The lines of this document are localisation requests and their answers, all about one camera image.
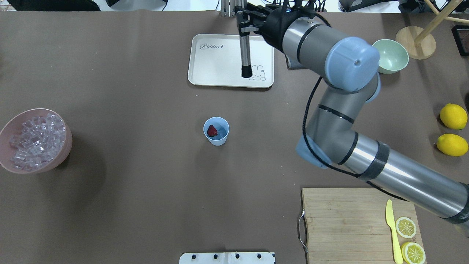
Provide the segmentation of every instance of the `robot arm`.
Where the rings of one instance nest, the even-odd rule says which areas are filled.
[[[307,7],[295,6],[286,12],[286,6],[247,4],[237,7],[236,15],[242,46],[249,43],[249,32],[254,31],[329,85],[306,126],[308,142],[301,138],[296,147],[301,157],[319,167],[332,163],[345,166],[358,179],[413,202],[455,224],[469,237],[469,185],[352,130],[363,105],[379,93],[379,53],[375,48],[320,23],[314,10]],[[249,73],[245,68],[250,63],[248,55],[242,56],[246,78]]]

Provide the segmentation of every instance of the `black tape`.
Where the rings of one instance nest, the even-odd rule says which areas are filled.
[[[325,105],[318,104],[318,108],[321,108],[322,110],[326,110],[326,111],[328,111],[328,112],[331,112],[331,113],[333,113],[334,115],[336,115],[336,116],[338,116],[338,117],[340,117],[340,118],[343,118],[343,119],[349,121],[349,122],[352,123],[352,124],[355,122],[355,120],[354,120],[353,118],[351,118],[351,117],[349,117],[349,116],[347,116],[347,115],[344,115],[344,114],[340,113],[339,111],[334,110],[334,109],[332,109],[332,108],[329,108],[329,107],[327,107],[327,106],[325,106]]]
[[[322,25],[322,24],[315,24],[312,27],[308,28],[308,30],[301,37],[300,42],[298,43],[298,48],[296,49],[296,59],[299,63],[301,63],[301,61],[300,61],[300,50],[301,50],[301,46],[303,45],[303,42],[304,42],[305,38],[310,34],[311,31],[313,31],[313,29],[317,28],[320,25]]]
[[[461,183],[461,184],[463,184],[466,187],[466,191],[468,193],[468,198],[466,200],[466,205],[461,210],[461,212],[459,212],[455,216],[448,217],[448,218],[443,218],[442,217],[442,219],[444,219],[444,220],[446,220],[446,221],[448,221],[452,224],[462,224],[462,223],[467,222],[469,220],[469,185],[464,184],[464,183]]]
[[[383,171],[384,166],[387,163],[387,159],[389,158],[389,146],[379,141],[377,141],[377,143],[378,151],[375,159],[371,162],[365,172],[358,177],[358,179],[362,181],[370,181],[378,177],[378,175]]]

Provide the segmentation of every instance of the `wooden cutting board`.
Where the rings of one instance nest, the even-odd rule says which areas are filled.
[[[408,217],[417,226],[412,239],[398,235],[400,245],[414,241],[424,246],[415,206],[410,202],[374,188],[304,188],[302,197],[308,263],[393,264],[391,229],[385,218],[388,199],[393,201],[395,220]]]

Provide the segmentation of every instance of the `black cable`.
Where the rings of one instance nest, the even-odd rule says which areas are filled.
[[[326,163],[323,159],[321,159],[321,158],[314,152],[314,150],[311,148],[310,143],[308,142],[308,138],[306,137],[306,120],[308,119],[308,113],[309,113],[309,111],[310,111],[311,100],[313,99],[314,93],[316,92],[316,90],[317,90],[319,84],[321,83],[321,80],[322,80],[322,77],[319,77],[318,81],[316,82],[316,85],[314,85],[314,88],[313,88],[313,90],[311,91],[310,97],[308,98],[308,102],[306,103],[306,110],[304,111],[303,126],[302,126],[304,142],[306,143],[306,146],[307,146],[308,149],[310,150],[311,154],[313,154],[313,156],[314,156],[317,160],[319,160],[322,164],[324,164],[324,166],[326,166],[326,167],[328,167],[328,168],[330,168],[330,169],[333,169],[333,170],[335,170],[335,171],[342,172],[342,173],[345,173],[345,174],[347,174],[347,175],[350,175],[350,176],[353,176],[353,177],[355,177],[355,178],[358,178],[358,177],[360,176],[360,174],[356,174],[356,173],[353,173],[353,172],[345,171],[345,170],[336,168],[336,167],[331,166],[330,164]]]
[[[329,24],[329,22],[328,22],[325,18],[323,18],[323,16],[321,16],[321,15],[318,14],[318,13],[316,13],[316,16],[319,17],[319,19],[321,19],[321,20],[324,22],[324,24],[325,24],[326,26],[332,27],[331,24]]]
[[[287,5],[288,5],[288,1],[284,1],[282,4],[282,10],[280,11],[282,15],[280,16],[280,23],[279,23],[279,39],[282,39],[281,32],[283,29],[283,14],[287,12]]]
[[[355,178],[358,178],[359,176],[361,176],[361,174],[357,174],[357,173],[353,173],[353,172],[349,172],[349,171],[345,171],[345,170],[342,170],[342,169],[339,169],[339,168],[336,168],[334,166],[331,166],[330,164],[326,163],[323,159],[321,159],[315,152],[314,150],[311,148],[311,145],[308,141],[308,138],[306,137],[306,120],[308,119],[308,113],[310,111],[310,105],[311,105],[311,100],[313,99],[313,96],[314,96],[314,93],[316,92],[319,84],[321,83],[321,80],[322,80],[322,77],[319,77],[318,81],[316,82],[316,84],[314,85],[314,88],[313,90],[311,91],[311,94],[310,94],[310,97],[308,98],[308,102],[306,103],[306,110],[304,111],[304,117],[303,117],[303,125],[302,125],[302,131],[303,131],[303,138],[304,138],[304,142],[306,143],[306,146],[308,147],[308,149],[310,150],[311,154],[313,154],[313,156],[319,160],[324,166],[330,168],[330,169],[333,169],[335,171],[338,171],[338,172],[342,172],[342,173],[345,173],[347,175],[350,175],[350,176],[353,176]],[[396,199],[399,199],[399,200],[403,200],[403,201],[407,201],[405,200],[404,198],[402,197],[399,197],[397,195],[394,195],[390,192],[387,192],[385,190],[383,190],[382,188],[380,188],[379,186],[373,184],[372,182],[369,182],[369,181],[366,181],[366,183],[368,183],[370,186],[374,187],[375,189],[391,196],[391,197],[394,197]]]
[[[165,6],[163,7],[163,9],[161,10],[162,12],[165,10],[166,6],[168,5],[168,2],[166,2]]]
[[[265,3],[268,3],[268,4],[279,5],[279,6],[283,5],[283,3],[285,2],[285,1],[275,1],[275,0],[273,0],[273,1],[262,0],[262,1],[265,2]],[[286,2],[287,2],[288,7],[291,7],[290,3],[294,3],[295,1],[294,0],[287,0]],[[309,2],[313,2],[313,1],[312,0],[302,0],[302,2],[307,2],[307,4],[305,6],[308,6]]]
[[[314,4],[315,4],[315,5],[314,5],[314,10],[315,10],[315,11],[319,11],[319,9],[321,8],[321,1],[320,1],[320,0],[317,0],[317,2],[319,3],[319,4],[317,4],[317,5],[316,5],[316,3],[314,3]]]
[[[427,5],[425,3],[425,1],[418,1],[419,5],[418,5],[418,10],[419,10],[419,13],[424,13],[425,12],[425,6]]]

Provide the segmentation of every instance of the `white tray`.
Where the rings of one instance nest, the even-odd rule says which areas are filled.
[[[179,264],[275,264],[271,252],[184,253]]]
[[[238,35],[198,34],[192,39],[187,78],[194,85],[269,88],[273,84],[273,47],[250,36],[251,78],[241,76]]]

